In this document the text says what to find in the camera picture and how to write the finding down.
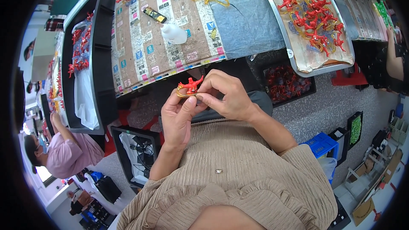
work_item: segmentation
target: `speckled gray floor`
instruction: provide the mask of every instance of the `speckled gray floor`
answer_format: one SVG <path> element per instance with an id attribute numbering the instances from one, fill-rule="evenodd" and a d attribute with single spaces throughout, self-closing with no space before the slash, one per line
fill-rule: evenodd
<path id="1" fill-rule="evenodd" d="M 249 62 L 256 80 L 261 80 L 260 67 L 266 62 L 279 61 L 285 54 L 282 51 L 260 54 L 254 62 Z M 315 77 L 317 92 L 302 99 L 279 106 L 273 110 L 273 117 L 283 123 L 294 135 L 298 143 L 312 138 L 319 132 L 330 133 L 337 127 L 346 128 L 347 119 L 357 111 L 364 112 L 361 140 L 348 151 L 348 156 L 335 170 L 333 188 L 340 185 L 348 172 L 348 167 L 357 167 L 366 149 L 371 145 L 372 138 L 378 130 L 387 126 L 389 111 L 397 104 L 397 95 L 378 91 L 372 87 L 360 92 L 354 86 L 332 86 L 331 77 L 335 73 L 328 73 Z M 155 114 L 160 112 L 156 98 L 148 94 L 140 97 L 138 110 L 128 116 L 130 126 L 141 128 L 149 122 Z M 111 176 L 120 190 L 123 199 L 134 197 L 123 174 L 117 154 L 104 158 L 96 170 Z"/>

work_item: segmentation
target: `pink shirt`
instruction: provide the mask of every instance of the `pink shirt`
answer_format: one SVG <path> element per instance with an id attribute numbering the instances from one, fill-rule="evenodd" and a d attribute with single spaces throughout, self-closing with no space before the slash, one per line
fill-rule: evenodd
<path id="1" fill-rule="evenodd" d="M 104 157 L 104 151 L 88 135 L 73 133 L 74 141 L 64 140 L 60 133 L 52 138 L 48 148 L 46 168 L 56 178 L 69 178 L 89 165 L 96 165 Z"/>

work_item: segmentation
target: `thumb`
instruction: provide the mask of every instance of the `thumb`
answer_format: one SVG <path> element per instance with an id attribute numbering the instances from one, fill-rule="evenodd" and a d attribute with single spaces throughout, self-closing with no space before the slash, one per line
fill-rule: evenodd
<path id="1" fill-rule="evenodd" d="M 196 98 L 195 96 L 190 96 L 187 100 L 183 103 L 179 113 L 177 114 L 177 119 L 179 121 L 187 121 L 192 120 L 194 110 L 196 107 Z"/>
<path id="2" fill-rule="evenodd" d="M 220 101 L 218 98 L 212 96 L 211 94 L 208 93 L 198 93 L 196 95 L 196 98 L 198 100 L 201 100 L 204 104 L 209 106 L 210 108 L 214 109 L 216 112 L 220 114 L 222 111 L 224 104 L 222 101 Z"/>

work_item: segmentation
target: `white plastic bag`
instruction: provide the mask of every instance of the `white plastic bag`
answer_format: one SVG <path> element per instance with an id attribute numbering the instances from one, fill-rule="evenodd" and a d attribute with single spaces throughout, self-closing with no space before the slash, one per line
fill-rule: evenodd
<path id="1" fill-rule="evenodd" d="M 74 104 L 75 115 L 81 119 L 81 124 L 93 130 L 99 126 L 98 118 L 92 99 L 91 70 L 83 69 L 75 73 Z"/>
<path id="2" fill-rule="evenodd" d="M 318 162 L 321 165 L 321 168 L 323 169 L 325 176 L 327 176 L 328 180 L 332 179 L 332 173 L 334 172 L 335 167 L 337 166 L 337 160 L 332 157 L 325 157 L 325 158 L 319 158 Z"/>

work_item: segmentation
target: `blue plastic crate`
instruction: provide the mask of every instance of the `blue plastic crate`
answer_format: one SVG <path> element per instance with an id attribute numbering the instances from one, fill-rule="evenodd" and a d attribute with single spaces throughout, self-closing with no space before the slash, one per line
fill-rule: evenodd
<path id="1" fill-rule="evenodd" d="M 311 151 L 313 152 L 315 158 L 320 158 L 321 156 L 327 154 L 329 151 L 334 150 L 332 157 L 337 158 L 338 156 L 338 149 L 339 143 L 335 140 L 331 139 L 330 136 L 326 135 L 325 133 L 321 132 L 315 135 L 312 139 L 302 144 L 309 145 Z"/>

